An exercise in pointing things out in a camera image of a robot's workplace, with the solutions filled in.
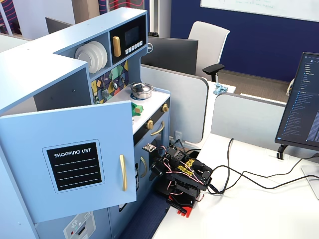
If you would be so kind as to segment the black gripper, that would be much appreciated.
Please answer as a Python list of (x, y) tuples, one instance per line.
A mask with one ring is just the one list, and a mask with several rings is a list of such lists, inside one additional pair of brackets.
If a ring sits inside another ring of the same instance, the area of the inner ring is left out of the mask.
[(156, 177), (161, 176), (162, 174), (165, 174), (168, 171), (172, 171), (173, 166), (170, 162), (171, 159), (172, 156), (169, 154), (155, 157), (152, 164), (152, 173), (149, 176), (149, 181), (153, 181)]

